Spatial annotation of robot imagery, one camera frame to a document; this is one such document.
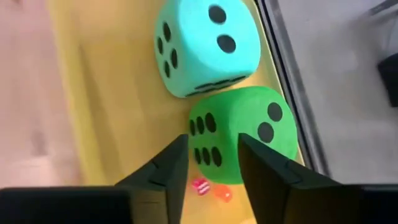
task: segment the cyan foam die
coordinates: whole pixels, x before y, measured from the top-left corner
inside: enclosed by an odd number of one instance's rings
[[[261,56],[256,23],[241,0],[169,0],[154,41],[160,76],[179,98],[244,80]]]

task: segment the gray floor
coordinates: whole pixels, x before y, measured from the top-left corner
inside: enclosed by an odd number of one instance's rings
[[[279,0],[331,175],[344,183],[398,183],[398,109],[376,70],[398,52],[398,23],[364,17],[380,2]]]

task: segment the floor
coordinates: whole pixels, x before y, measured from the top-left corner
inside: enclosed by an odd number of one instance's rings
[[[398,182],[398,112],[376,70],[398,52],[396,16],[364,16],[380,2],[279,0],[331,176],[345,183]]]
[[[79,184],[45,1],[0,1],[0,27],[0,188]]]

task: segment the yellow table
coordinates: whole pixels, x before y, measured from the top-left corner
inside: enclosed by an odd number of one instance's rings
[[[152,37],[163,1],[48,3],[85,184],[114,184],[186,133],[190,108],[203,96],[174,98],[162,83]],[[231,88],[265,85],[281,93],[256,6],[246,3],[261,36],[262,57],[257,72]],[[189,169],[188,183],[199,174],[193,162]],[[253,222],[243,185],[231,190],[232,201],[223,203],[188,188],[182,223]]]

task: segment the green foam die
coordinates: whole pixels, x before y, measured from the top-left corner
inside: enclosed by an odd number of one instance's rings
[[[225,91],[199,101],[189,116],[189,148],[203,175],[241,184],[238,134],[246,133],[295,159],[297,128],[284,98],[264,86]]]

